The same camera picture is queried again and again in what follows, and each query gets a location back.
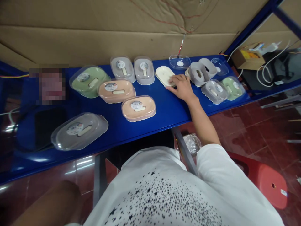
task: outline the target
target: blue metal frame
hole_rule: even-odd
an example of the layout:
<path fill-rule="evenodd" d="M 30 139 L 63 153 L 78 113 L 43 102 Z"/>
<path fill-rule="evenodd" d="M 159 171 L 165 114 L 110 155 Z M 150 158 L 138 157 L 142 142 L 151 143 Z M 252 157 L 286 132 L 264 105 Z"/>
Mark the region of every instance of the blue metal frame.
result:
<path fill-rule="evenodd" d="M 273 12 L 301 40 L 301 27 L 279 7 L 275 7 Z"/>
<path fill-rule="evenodd" d="M 239 36 L 232 42 L 224 54 L 230 55 L 233 50 L 236 49 L 245 39 L 254 32 L 258 26 L 273 13 L 273 10 L 281 4 L 283 0 L 269 0 L 259 13 L 253 18 L 253 20 L 245 27 L 245 29 L 239 34 Z"/>

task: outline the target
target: white soap dish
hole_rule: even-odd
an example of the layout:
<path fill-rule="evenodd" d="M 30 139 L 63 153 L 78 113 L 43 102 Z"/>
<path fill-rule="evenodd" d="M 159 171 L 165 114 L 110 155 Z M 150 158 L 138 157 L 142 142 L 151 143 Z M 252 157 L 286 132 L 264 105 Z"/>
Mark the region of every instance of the white soap dish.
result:
<path fill-rule="evenodd" d="M 174 72 L 166 66 L 158 67 L 156 70 L 156 77 L 159 81 L 165 86 L 175 87 L 176 84 L 174 82 L 169 83 L 170 77 L 174 75 Z"/>

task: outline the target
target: blue table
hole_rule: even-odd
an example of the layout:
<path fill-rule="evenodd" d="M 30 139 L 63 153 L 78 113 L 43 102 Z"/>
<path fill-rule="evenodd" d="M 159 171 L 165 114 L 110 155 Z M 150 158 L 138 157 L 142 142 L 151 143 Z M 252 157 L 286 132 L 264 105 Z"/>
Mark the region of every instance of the blue table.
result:
<path fill-rule="evenodd" d="M 223 56 L 205 56 L 208 59 L 220 58 L 224 62 Z M 203 57 L 192 57 L 191 61 L 198 61 Z M 157 69 L 160 66 L 168 66 L 169 60 L 153 61 L 154 68 Z M 215 79 L 222 80 L 227 76 L 235 76 L 229 65 L 229 73 L 225 76 L 215 76 Z M 110 65 L 101 66 L 106 73 L 114 78 Z M 79 68 L 70 68 L 66 74 L 66 84 Z M 174 70 L 175 74 L 184 74 L 185 70 Z M 36 152 L 36 153 L 22 153 L 18 150 L 14 151 L 14 160 L 12 169 L 10 172 L 0 175 L 0 183 L 5 183 L 11 180 L 15 180 L 20 177 L 24 177 L 30 174 L 34 174 L 58 164 L 62 164 L 67 161 L 71 161 L 83 156 L 92 155 L 97 152 L 104 151 L 106 149 L 118 146 L 184 123 L 191 121 L 189 110 L 187 105 L 174 94 L 164 88 L 161 82 L 155 78 L 155 82 L 152 85 L 142 86 L 135 82 L 134 87 L 136 89 L 136 95 L 149 95 L 151 96 L 157 108 L 157 113 L 152 118 L 142 120 L 139 122 L 127 121 L 121 112 L 121 103 L 107 104 L 100 97 L 94 99 L 88 99 L 81 96 L 76 91 L 69 90 L 69 100 L 64 103 L 64 107 L 67 110 L 68 118 L 71 118 L 80 112 L 92 112 L 103 115 L 108 123 L 109 128 L 100 138 L 88 145 L 82 150 L 75 150 L 69 152 L 58 151 L 54 148 Z M 202 92 L 201 89 L 192 85 L 192 89 L 197 97 L 200 99 L 200 103 L 203 106 L 207 115 L 213 115 L 227 109 L 241 106 L 251 101 L 250 97 L 245 93 L 234 101 L 226 100 L 220 105 L 214 105 Z M 22 105 L 28 103 L 34 103 L 38 98 L 38 83 L 34 78 L 25 78 L 23 91 L 22 91 Z M 17 132 L 17 138 L 21 145 L 27 148 L 33 148 L 34 145 L 34 113 L 40 110 L 49 108 L 50 106 L 42 106 L 35 109 L 27 115 L 26 119 L 21 122 Z"/>

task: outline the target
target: small box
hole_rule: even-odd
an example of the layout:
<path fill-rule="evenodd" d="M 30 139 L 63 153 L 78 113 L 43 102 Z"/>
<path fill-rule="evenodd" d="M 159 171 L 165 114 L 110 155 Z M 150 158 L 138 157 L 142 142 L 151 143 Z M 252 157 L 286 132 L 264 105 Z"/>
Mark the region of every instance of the small box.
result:
<path fill-rule="evenodd" d="M 236 50 L 231 58 L 238 69 L 258 70 L 265 64 L 262 55 L 256 51 Z"/>

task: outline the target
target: round label sticker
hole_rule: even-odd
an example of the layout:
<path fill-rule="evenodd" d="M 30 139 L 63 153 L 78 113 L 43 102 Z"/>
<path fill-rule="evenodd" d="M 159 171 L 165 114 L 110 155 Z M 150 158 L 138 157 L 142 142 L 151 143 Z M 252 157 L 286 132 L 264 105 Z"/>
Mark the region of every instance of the round label sticker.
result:
<path fill-rule="evenodd" d="M 223 91 L 223 88 L 220 85 L 216 85 L 216 90 L 219 91 L 220 93 Z"/>
<path fill-rule="evenodd" d="M 148 69 L 148 64 L 145 63 L 145 62 L 142 62 L 142 63 L 140 64 L 140 68 L 141 68 L 142 70 L 146 70 L 146 69 Z"/>
<path fill-rule="evenodd" d="M 84 124 L 80 122 L 75 122 L 71 126 L 68 127 L 67 133 L 71 136 L 77 135 L 79 132 L 81 132 L 84 128 Z"/>
<path fill-rule="evenodd" d="M 119 68 L 119 69 L 122 69 L 125 67 L 125 62 L 123 61 L 117 61 L 116 62 L 116 66 Z"/>
<path fill-rule="evenodd" d="M 116 83 L 108 83 L 105 85 L 104 88 L 106 89 L 106 91 L 114 91 L 115 89 L 117 89 L 117 84 Z"/>
<path fill-rule="evenodd" d="M 131 103 L 131 108 L 133 108 L 134 110 L 139 110 L 142 107 L 143 107 L 143 104 L 140 101 L 138 101 L 138 100 L 136 100 L 133 103 Z"/>
<path fill-rule="evenodd" d="M 238 85 L 237 82 L 233 82 L 233 85 L 234 85 L 235 88 L 239 89 L 239 85 Z"/>
<path fill-rule="evenodd" d="M 84 82 L 84 81 L 87 81 L 89 78 L 90 78 L 90 75 L 88 73 L 82 73 L 76 79 L 79 82 Z"/>

